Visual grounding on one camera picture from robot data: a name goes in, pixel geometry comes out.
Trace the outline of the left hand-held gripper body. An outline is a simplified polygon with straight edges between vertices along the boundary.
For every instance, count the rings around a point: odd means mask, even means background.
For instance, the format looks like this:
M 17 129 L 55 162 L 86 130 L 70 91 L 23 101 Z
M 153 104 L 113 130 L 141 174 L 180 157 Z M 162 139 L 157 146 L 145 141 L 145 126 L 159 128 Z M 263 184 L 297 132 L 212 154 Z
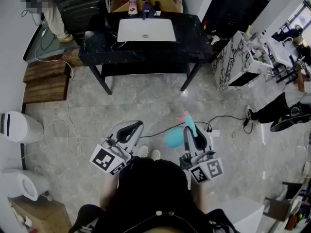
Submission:
M 104 173 L 114 176 L 126 167 L 127 162 L 132 158 L 133 148 L 133 140 L 122 143 L 117 139 L 107 137 L 101 145 L 96 146 L 90 163 Z

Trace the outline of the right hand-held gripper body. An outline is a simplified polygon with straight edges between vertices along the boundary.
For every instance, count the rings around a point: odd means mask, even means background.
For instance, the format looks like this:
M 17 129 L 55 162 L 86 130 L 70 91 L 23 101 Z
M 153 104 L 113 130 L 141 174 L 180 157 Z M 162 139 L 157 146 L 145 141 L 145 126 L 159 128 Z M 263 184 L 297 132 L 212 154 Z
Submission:
M 214 150 L 209 150 L 195 157 L 187 152 L 179 158 L 182 170 L 187 170 L 197 184 L 214 180 L 224 175 L 224 168 L 221 158 L 217 158 Z

